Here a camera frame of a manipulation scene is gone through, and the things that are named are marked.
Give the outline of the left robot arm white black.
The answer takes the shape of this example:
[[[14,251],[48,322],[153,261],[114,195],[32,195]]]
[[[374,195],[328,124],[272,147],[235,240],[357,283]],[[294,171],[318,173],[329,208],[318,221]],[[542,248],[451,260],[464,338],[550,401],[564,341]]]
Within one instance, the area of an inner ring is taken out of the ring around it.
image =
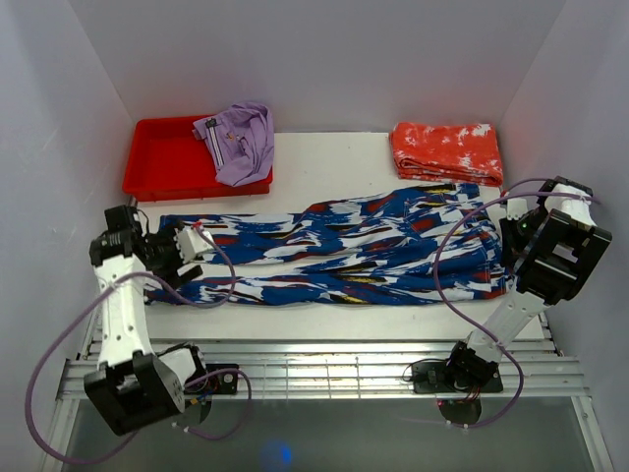
[[[177,289],[200,276],[198,257],[212,251],[207,233],[181,222],[143,231],[133,206],[104,213],[107,228],[89,246],[102,303],[101,350],[95,372],[84,378],[87,397],[117,436],[181,414],[185,391],[202,390],[208,369],[199,350],[181,343],[155,351],[145,317],[147,279]]]

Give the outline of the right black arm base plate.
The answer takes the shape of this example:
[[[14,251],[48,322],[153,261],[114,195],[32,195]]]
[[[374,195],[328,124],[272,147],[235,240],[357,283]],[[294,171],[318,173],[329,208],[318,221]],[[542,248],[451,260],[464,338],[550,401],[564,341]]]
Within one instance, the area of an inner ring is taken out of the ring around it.
[[[427,358],[409,364],[401,380],[413,386],[413,392],[420,393],[500,393],[503,383],[499,374],[495,374],[485,385],[480,386],[470,380],[457,380],[445,374],[444,359]]]

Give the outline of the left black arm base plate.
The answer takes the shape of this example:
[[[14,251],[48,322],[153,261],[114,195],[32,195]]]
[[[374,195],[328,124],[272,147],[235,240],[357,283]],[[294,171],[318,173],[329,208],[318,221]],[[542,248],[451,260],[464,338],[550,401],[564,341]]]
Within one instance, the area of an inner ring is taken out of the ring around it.
[[[203,367],[197,368],[193,375],[186,381],[186,384],[191,385],[185,386],[185,393],[194,396],[236,394],[238,391],[238,376],[234,373],[234,370],[238,370],[239,368],[240,366],[238,364],[205,364]],[[204,374],[222,370],[227,370],[227,373],[222,373],[200,381],[200,378]]]

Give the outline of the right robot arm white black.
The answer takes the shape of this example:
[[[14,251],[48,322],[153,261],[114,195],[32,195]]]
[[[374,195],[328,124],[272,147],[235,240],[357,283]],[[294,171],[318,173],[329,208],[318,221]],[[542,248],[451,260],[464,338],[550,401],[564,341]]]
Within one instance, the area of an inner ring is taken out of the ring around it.
[[[533,209],[523,194],[498,200],[507,204],[500,264],[514,276],[513,285],[444,362],[442,379],[456,390],[479,391],[496,380],[509,344],[546,308],[573,299],[612,241],[591,217],[591,188],[557,176],[545,179],[534,195]]]

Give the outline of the blue white red patterned trousers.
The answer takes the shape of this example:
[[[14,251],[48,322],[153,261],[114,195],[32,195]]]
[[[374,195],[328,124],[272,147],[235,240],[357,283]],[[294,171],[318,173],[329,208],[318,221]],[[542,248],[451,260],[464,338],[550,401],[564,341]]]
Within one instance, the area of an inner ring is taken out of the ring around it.
[[[236,273],[195,279],[176,294],[152,289],[147,297],[275,307],[489,300],[505,292],[507,274],[482,204],[475,184],[440,184],[299,212],[165,214],[161,226],[200,224],[218,246],[205,262],[230,261]]]

